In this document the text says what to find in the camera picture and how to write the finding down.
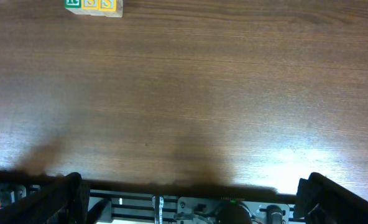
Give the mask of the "yellow block cluster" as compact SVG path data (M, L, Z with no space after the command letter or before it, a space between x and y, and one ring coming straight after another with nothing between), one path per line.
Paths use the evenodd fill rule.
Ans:
M81 0L81 13L91 16L102 16L99 11L99 0Z

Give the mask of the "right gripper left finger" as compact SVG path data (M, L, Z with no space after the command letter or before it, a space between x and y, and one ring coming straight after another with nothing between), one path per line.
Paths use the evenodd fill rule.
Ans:
M90 185L77 172L0 209L0 224L86 223Z

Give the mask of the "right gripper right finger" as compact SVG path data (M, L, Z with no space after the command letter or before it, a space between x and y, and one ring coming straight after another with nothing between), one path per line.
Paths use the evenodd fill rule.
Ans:
M293 217L305 223L368 224L368 201L313 172L299 181Z

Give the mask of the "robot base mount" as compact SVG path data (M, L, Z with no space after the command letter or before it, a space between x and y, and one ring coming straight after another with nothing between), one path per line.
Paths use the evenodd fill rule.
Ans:
M17 202L59 178L37 180L18 175L0 175L0 209ZM294 219L294 199L267 196L265 191L212 197L173 195L161 190L147 194L102 189L90 185L86 223L303 223Z

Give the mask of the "green R block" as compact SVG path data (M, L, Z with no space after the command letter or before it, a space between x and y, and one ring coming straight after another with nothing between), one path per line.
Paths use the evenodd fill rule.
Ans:
M65 9L74 14L82 14L80 0L64 0Z

